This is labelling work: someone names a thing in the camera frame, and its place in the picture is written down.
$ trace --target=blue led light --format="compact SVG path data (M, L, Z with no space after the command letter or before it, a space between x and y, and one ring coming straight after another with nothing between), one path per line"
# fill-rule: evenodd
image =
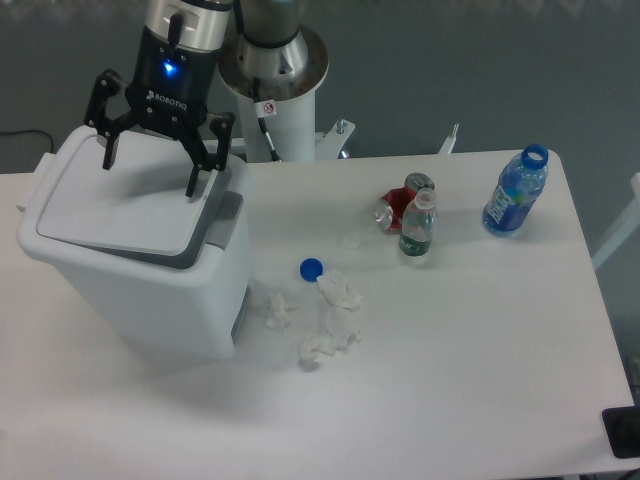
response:
M168 77L171 77L178 71L178 69L171 65L171 63L169 63L168 61L164 62L164 69L167 72Z

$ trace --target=robotiq logo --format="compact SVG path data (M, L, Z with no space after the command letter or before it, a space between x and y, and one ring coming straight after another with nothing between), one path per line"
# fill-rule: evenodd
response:
M165 97L164 95L158 95L153 90L149 90L149 94L147 95L147 100L158 100L160 102L168 103L172 107L178 107L187 111L187 104L179 102L178 100L174 100L173 98Z

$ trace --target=metal bracket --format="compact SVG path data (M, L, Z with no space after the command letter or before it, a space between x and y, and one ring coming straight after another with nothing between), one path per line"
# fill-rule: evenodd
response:
M596 253L591 257L593 268L596 271L640 226L640 173L636 173L631 178L631 187L634 193L633 200L602 235L597 243Z
M316 143L316 160L341 158L342 149L355 129L354 123L345 119L338 120L324 138Z

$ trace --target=plastic water bottle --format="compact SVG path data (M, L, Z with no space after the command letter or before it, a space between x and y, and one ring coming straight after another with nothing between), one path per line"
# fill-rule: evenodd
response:
M435 219L436 192L429 187L422 188L402 215L402 234L398 242L400 250L410 257L427 253L433 238Z
M542 193L547 179L549 152L532 144L504 167L493 197L484 208L482 219L486 229L498 237L515 233Z

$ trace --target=bottle label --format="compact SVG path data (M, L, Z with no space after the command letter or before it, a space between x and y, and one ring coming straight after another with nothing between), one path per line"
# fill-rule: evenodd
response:
M524 203L524 194L517 189L508 191L498 185L484 210L485 221L496 230L516 230L524 222L533 202Z
M426 242L418 242L413 238L409 238L406 235L400 236L400 250L402 250L406 255L410 257L419 257L420 255L424 255L429 250L429 246L431 246L431 240Z

